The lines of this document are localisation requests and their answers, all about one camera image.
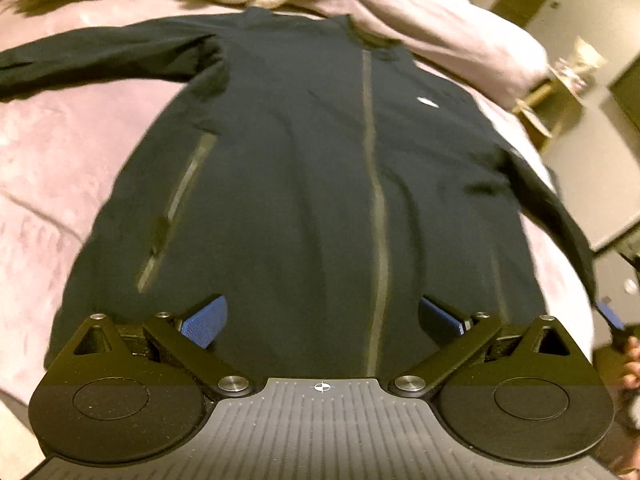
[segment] blue gripper pad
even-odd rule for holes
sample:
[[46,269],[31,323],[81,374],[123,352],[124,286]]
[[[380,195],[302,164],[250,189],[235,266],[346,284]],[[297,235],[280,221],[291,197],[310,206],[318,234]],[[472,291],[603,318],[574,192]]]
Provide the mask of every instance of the blue gripper pad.
[[220,296],[182,322],[180,333],[201,348],[209,346],[226,325],[226,299]]
[[447,312],[426,298],[420,300],[418,317],[422,330],[440,347],[460,337],[469,329],[462,316],[453,311]]
[[602,314],[602,317],[605,319],[605,321],[607,321],[607,324],[610,327],[617,328],[618,330],[624,330],[625,329],[625,324],[616,315],[616,313],[613,312],[613,310],[611,309],[611,307],[607,303],[604,303],[604,301],[599,301],[597,303],[596,307],[597,307],[598,311],[600,312],[600,314]]

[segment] jacket zipper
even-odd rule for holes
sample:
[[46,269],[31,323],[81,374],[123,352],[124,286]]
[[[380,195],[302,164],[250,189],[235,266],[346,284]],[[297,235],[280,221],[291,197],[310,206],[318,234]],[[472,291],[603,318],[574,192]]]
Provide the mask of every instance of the jacket zipper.
[[380,342],[389,294],[390,257],[386,238],[386,203],[376,164],[376,125],[373,117],[371,88],[371,53],[362,51],[362,103],[364,108],[363,149],[367,174],[372,188],[371,225],[374,242],[373,261],[373,314],[366,349],[366,376],[375,377],[380,358]]
[[175,230],[178,213],[181,211],[181,206],[184,205],[187,191],[195,182],[198,170],[202,167],[217,140],[218,138],[213,134],[204,134],[200,137],[200,142],[191,155],[187,169],[182,174],[178,187],[169,200],[166,212],[156,221],[153,227],[151,256],[143,265],[142,273],[138,279],[138,292],[145,292],[153,277],[158,273],[166,248]]
[[[482,229],[482,222],[478,218],[478,213],[475,209],[470,209],[470,214],[473,217],[473,225],[478,226],[478,228]],[[495,301],[497,302],[498,314],[500,315],[500,320],[503,324],[511,324],[511,316],[509,313],[509,308],[504,298],[504,287],[502,286],[502,271],[500,270],[500,263],[498,258],[495,255],[495,248],[492,244],[490,244],[490,256],[491,256],[491,277],[494,280],[493,282],[493,292],[495,293]],[[482,280],[485,288],[488,288],[489,285],[486,284],[485,280]]]

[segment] finger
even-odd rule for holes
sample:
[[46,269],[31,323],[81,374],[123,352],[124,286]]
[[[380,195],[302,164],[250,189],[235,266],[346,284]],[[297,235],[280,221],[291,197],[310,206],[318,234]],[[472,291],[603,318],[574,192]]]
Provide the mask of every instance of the finger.
[[640,341],[638,341],[637,337],[631,336],[626,342],[625,352],[629,352],[638,347],[640,347]]
[[626,352],[626,355],[627,355],[627,357],[629,357],[633,361],[639,361],[640,360],[640,348],[630,348]]
[[622,377],[622,385],[627,390],[636,390],[640,388],[640,379],[635,374],[627,374]]
[[638,469],[629,467],[618,471],[618,477],[622,480],[638,480]]
[[631,361],[625,364],[625,374],[633,374],[640,378],[640,363]]

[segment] pink blanket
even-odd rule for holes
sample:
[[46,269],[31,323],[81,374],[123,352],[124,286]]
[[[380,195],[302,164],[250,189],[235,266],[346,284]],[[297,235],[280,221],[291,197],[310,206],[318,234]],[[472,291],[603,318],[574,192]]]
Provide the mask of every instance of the pink blanket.
[[[202,0],[83,0],[24,15],[16,1],[0,0],[0,50],[74,28],[237,10]],[[402,39],[422,57],[422,68],[441,76],[446,71],[469,91],[496,130],[549,182],[518,121],[498,106],[510,107],[545,73],[544,50],[524,31],[466,0],[295,4],[325,16],[350,13],[365,30]],[[29,400],[44,373],[65,281],[116,174],[179,89],[125,80],[0,103],[0,388],[19,399]],[[591,357],[593,321],[577,275],[542,230],[524,216],[522,222],[548,311]]]

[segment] wooden furniture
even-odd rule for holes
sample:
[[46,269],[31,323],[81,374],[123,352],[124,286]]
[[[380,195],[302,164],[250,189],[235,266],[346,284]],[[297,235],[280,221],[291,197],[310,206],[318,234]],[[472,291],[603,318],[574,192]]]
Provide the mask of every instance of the wooden furniture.
[[562,132],[580,120],[584,103],[575,91],[549,67],[550,77],[512,110],[529,139],[543,153]]

